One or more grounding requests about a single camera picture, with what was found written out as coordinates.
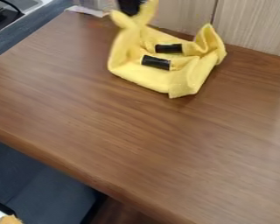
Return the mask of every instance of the black cable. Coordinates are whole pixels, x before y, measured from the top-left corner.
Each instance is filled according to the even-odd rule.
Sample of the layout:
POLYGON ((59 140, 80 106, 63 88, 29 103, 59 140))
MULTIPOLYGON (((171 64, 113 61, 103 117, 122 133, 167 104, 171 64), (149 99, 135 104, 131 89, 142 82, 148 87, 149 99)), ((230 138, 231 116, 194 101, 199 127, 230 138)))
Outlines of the black cable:
POLYGON ((8 2, 8 1, 6 1, 6 0, 0 0, 0 2, 5 3, 5 4, 8 4, 8 5, 11 6, 13 9, 15 9, 15 10, 18 12, 18 14, 24 15, 24 13, 23 13, 16 5, 14 5, 13 3, 10 3, 10 2, 8 2))

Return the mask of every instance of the wooden table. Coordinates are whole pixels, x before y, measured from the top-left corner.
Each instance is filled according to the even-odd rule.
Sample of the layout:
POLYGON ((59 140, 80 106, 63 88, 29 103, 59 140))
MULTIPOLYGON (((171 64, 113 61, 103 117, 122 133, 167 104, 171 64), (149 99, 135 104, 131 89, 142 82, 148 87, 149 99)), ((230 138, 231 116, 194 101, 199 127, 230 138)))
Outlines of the wooden table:
POLYGON ((280 224, 280 58, 229 46, 169 100, 108 72, 116 31, 66 12, 2 55, 0 141, 161 221, 280 224))

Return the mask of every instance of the yellow object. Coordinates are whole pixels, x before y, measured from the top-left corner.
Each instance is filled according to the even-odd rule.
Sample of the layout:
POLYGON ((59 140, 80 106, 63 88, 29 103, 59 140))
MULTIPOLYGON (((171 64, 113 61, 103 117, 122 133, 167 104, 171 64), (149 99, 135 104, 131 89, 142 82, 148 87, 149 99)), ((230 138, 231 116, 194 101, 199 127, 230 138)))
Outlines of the yellow object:
POLYGON ((14 215, 4 216, 0 220, 0 224, 22 224, 21 220, 18 220, 14 215))
POLYGON ((147 24, 157 7, 158 0, 150 0, 134 17, 117 10, 111 12, 111 18, 122 29, 112 46, 108 70, 127 81, 169 94, 170 98, 194 95, 227 55, 225 46, 210 24, 202 27, 193 42, 150 28, 147 24), (171 44, 182 44, 183 53, 155 52, 155 45, 171 44), (141 65, 145 54, 170 60, 170 71, 141 65))

